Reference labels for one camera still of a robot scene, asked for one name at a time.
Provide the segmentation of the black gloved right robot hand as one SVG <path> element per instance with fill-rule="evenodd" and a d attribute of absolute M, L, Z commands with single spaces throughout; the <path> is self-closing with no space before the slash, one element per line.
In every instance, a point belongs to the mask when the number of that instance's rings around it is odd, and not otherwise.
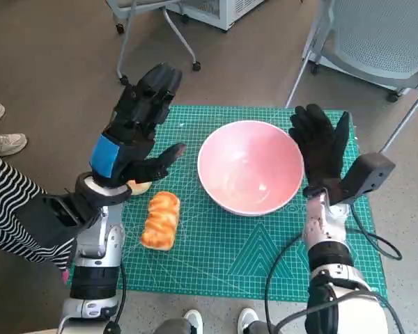
<path fill-rule="evenodd" d="M 349 139 L 349 113 L 344 111 L 334 126 L 324 110 L 309 104 L 295 107 L 290 120 L 289 134 L 302 153 L 308 185 L 318 188 L 324 181 L 339 182 Z"/>

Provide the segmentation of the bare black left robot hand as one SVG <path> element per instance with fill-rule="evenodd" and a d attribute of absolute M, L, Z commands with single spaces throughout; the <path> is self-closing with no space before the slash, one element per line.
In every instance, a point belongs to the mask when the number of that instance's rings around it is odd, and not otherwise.
<path fill-rule="evenodd" d="M 168 175 L 168 168 L 186 145 L 176 143 L 158 157 L 148 155 L 155 144 L 156 127 L 166 120 L 182 75 L 181 70 L 159 63 L 137 84 L 125 84 L 111 120 L 93 148 L 90 166 L 96 183 L 116 188 L 129 181 L 142 184 Z"/>

